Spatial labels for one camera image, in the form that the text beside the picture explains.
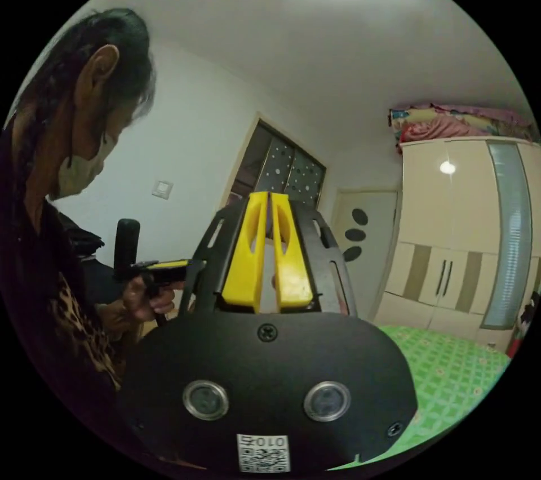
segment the yellow plastic part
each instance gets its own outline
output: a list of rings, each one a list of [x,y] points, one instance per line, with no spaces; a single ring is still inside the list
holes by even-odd
[[[147,266],[149,270],[159,270],[163,268],[183,268],[188,265],[189,260],[173,260],[171,262],[159,262],[158,264],[152,264]]]
[[[267,205],[268,193],[250,194],[229,273],[221,293],[228,304],[251,307],[255,313],[259,313],[261,307]]]
[[[270,195],[278,310],[306,307],[313,298],[287,194]]]

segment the white ceiling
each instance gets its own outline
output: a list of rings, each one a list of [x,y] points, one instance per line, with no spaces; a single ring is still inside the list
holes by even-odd
[[[435,101],[531,117],[511,69],[451,0],[110,0],[270,88],[341,147],[389,136],[387,112]]]

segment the doorway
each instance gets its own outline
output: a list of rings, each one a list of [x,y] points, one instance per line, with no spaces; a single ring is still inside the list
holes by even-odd
[[[357,314],[372,320],[394,238],[397,191],[339,192],[332,232],[344,255]]]

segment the woman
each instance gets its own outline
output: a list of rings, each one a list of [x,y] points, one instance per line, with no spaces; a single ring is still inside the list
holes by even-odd
[[[114,398],[140,324],[168,313],[181,283],[149,301],[138,278],[112,304],[89,307],[79,261],[46,200],[85,189],[122,131],[152,106],[149,44],[133,11],[92,14],[57,40],[24,89],[0,139],[0,292],[56,395],[102,439],[159,469],[118,417]]]

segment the leopard print shirt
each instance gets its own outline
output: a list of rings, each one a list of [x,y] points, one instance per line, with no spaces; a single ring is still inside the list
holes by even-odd
[[[59,297],[50,300],[56,322],[56,334],[72,354],[102,374],[115,391],[121,379],[114,362],[114,352],[107,333],[84,314],[64,278],[59,274]]]

